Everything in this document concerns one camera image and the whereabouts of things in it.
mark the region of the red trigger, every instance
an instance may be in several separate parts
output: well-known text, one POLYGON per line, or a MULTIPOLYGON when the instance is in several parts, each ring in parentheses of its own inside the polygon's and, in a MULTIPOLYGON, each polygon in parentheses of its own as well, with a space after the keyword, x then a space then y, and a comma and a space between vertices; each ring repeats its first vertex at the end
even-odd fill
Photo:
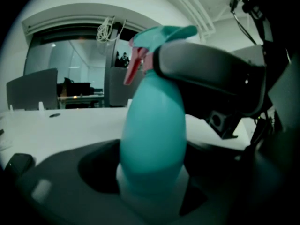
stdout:
POLYGON ((125 85, 131 84, 132 80, 135 77, 137 69, 138 69, 139 65, 141 64, 142 59, 144 58, 144 56, 146 56, 148 51, 149 50, 144 47, 133 47, 132 48, 131 60, 128 65, 128 70, 127 70, 125 80, 124 80, 125 85))

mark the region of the gray chair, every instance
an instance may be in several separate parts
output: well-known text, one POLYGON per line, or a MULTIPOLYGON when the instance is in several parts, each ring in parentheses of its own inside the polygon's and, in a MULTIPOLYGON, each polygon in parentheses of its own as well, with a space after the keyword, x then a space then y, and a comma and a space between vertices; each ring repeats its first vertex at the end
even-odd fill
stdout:
POLYGON ((45 109, 57 109, 56 84, 56 68, 16 78, 6 84, 8 107, 38 110, 38 103, 43 102, 45 109))
POLYGON ((126 106, 128 99, 132 99, 137 87, 144 75, 141 70, 137 71, 132 83, 124 85, 127 69, 123 67, 112 67, 110 70, 109 103, 113 107, 126 106))

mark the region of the person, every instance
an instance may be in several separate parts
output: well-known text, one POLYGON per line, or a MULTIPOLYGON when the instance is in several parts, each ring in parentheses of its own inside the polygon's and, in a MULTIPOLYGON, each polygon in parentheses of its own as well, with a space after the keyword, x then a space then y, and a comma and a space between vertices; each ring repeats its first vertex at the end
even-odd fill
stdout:
POLYGON ((120 58, 120 62, 124 68, 127 68, 129 64, 129 57, 127 56, 126 52, 123 53, 123 56, 120 58))
POLYGON ((119 59, 119 52, 118 51, 117 51, 117 58, 116 58, 116 62, 115 62, 115 67, 120 67, 120 68, 123 67, 122 63, 119 59))

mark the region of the table surface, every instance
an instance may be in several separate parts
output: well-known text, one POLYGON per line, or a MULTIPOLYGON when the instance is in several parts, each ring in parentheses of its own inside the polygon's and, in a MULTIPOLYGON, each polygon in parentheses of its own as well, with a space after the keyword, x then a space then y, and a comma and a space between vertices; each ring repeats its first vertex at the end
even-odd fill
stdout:
MULTIPOLYGON (((46 111, 7 111, 0 114, 0 164, 15 153, 31 154, 40 163, 52 154, 121 138, 127 108, 92 108, 46 111), (60 113, 60 116, 49 118, 60 113)), ((236 139, 222 140, 204 121, 186 115, 187 139, 194 144, 244 150, 250 144, 241 121, 236 139)))

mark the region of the ceiling pipe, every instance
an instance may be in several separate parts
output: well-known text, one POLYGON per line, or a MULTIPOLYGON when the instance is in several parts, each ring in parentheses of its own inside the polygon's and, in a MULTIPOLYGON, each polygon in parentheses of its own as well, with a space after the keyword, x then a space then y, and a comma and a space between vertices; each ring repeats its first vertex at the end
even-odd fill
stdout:
POLYGON ((216 32, 215 26, 213 25, 211 18, 209 17, 199 0, 192 0, 196 4, 196 8, 192 5, 192 3, 189 0, 178 1, 193 18, 195 25, 200 30, 199 34, 201 39, 205 40, 205 38, 209 37, 211 34, 216 32))
POLYGON ((225 13, 225 11, 229 8, 229 6, 225 6, 222 8, 222 10, 219 12, 219 14, 216 16, 216 18, 213 20, 214 22, 217 22, 220 20, 221 16, 225 13))
POLYGON ((203 16, 205 17, 205 19, 207 20, 208 24, 211 27, 211 31, 209 31, 209 34, 213 34, 216 32, 216 28, 214 26, 214 24, 212 23, 212 20, 210 18, 210 16, 208 15, 208 13, 206 12, 206 10, 204 9, 204 7, 202 6, 202 4, 200 3, 199 0, 192 0, 201 10, 203 16))

